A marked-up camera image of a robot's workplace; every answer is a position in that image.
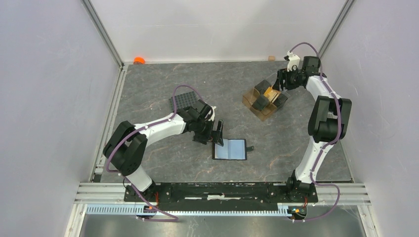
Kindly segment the orange card stack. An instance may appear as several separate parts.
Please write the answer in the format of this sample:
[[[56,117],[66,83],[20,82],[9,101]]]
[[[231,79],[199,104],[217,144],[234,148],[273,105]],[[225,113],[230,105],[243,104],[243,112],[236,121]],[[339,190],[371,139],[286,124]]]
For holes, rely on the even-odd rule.
[[[280,91],[275,90],[272,86],[270,86],[266,89],[263,96],[266,97],[269,102],[273,103],[279,97],[280,94]]]

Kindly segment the amber and black organizer box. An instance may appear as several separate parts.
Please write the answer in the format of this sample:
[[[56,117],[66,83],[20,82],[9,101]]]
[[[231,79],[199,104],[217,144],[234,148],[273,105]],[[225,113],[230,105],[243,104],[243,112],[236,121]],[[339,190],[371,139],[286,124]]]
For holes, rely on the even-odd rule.
[[[269,102],[263,94],[270,86],[272,84],[264,79],[242,95],[242,103],[261,121],[267,120],[288,100],[288,97],[281,92],[273,103]]]

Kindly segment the black card holder wallet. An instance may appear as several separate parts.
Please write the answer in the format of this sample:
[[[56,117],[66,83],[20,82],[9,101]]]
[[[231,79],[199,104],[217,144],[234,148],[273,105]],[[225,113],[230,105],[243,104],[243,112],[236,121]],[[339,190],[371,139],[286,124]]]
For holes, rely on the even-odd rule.
[[[213,160],[247,160],[254,146],[247,146],[246,139],[223,139],[223,146],[213,144]]]

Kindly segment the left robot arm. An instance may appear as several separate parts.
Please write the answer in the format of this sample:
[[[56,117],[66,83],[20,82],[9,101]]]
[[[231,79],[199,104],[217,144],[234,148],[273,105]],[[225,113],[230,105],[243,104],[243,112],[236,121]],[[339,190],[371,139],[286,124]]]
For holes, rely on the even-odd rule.
[[[224,145],[223,120],[215,121],[214,107],[199,99],[193,106],[175,109],[166,117],[132,124],[121,122],[103,148],[106,168],[113,165],[113,172],[127,178],[136,188],[136,194],[143,201],[155,196],[152,178],[141,163],[148,146],[165,138],[187,132],[194,134],[193,141],[201,144]]]

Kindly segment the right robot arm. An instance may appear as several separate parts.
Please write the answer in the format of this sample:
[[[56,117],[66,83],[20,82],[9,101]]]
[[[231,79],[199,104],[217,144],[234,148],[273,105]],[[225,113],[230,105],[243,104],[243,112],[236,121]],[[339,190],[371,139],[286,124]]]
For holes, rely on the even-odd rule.
[[[305,194],[310,196],[315,192],[319,167],[330,149],[345,137],[352,102],[332,89],[317,56],[300,59],[296,54],[288,52],[285,60],[287,67],[278,71],[273,89],[285,91],[302,86],[315,99],[307,126],[309,144],[285,188],[289,200],[299,201]]]

